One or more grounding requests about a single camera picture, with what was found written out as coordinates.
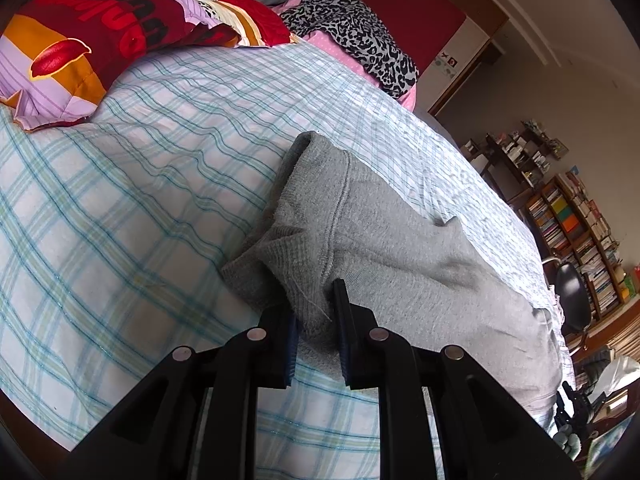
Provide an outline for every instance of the chair backrest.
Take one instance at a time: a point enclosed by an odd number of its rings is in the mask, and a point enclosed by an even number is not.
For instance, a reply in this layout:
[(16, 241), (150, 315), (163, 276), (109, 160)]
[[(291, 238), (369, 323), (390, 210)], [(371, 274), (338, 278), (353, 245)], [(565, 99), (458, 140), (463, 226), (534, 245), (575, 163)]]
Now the chair backrest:
[(558, 267), (555, 286), (564, 312), (564, 323), (572, 332), (582, 332), (591, 323), (591, 307), (587, 289), (572, 264)]

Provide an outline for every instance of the chair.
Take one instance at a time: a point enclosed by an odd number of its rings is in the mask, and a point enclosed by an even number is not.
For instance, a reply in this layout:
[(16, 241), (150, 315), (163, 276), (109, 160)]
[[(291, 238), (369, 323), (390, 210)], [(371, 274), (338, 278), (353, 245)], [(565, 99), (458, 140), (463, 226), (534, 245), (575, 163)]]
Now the chair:
[(577, 269), (570, 263), (562, 263), (556, 256), (550, 256), (542, 260), (542, 264), (557, 262), (556, 270), (556, 294), (560, 297), (560, 307), (564, 313), (564, 325), (562, 331), (572, 334), (581, 334), (580, 344), (571, 352), (574, 355), (580, 349), (586, 349), (588, 337), (587, 330), (591, 324), (591, 307), (589, 294), (584, 286)]

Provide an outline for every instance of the white panel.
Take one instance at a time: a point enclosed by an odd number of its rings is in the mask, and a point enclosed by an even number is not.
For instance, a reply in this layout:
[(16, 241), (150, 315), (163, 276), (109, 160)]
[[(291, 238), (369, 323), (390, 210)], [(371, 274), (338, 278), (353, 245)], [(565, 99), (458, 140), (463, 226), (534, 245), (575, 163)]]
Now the white panel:
[(467, 17), (418, 79), (417, 106), (429, 110), (488, 39), (485, 31)]

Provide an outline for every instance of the ceiling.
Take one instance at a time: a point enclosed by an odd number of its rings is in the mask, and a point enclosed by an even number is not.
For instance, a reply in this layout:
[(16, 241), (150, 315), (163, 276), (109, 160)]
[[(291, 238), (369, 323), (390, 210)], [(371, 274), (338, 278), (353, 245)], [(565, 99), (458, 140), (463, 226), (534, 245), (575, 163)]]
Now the ceiling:
[(640, 48), (610, 0), (494, 1), (522, 38), (514, 43), (543, 64), (583, 64), (615, 86), (640, 89)]

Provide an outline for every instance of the lips print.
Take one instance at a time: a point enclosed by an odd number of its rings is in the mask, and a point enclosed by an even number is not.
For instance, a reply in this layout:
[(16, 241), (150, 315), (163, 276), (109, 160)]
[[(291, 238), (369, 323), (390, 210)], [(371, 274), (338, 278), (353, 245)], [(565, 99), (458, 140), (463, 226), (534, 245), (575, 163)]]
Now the lips print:
[(73, 63), (84, 54), (90, 53), (91, 49), (84, 44), (84, 41), (76, 40), (76, 38), (57, 41), (49, 45), (33, 60), (30, 67), (30, 79), (51, 77), (69, 63)]

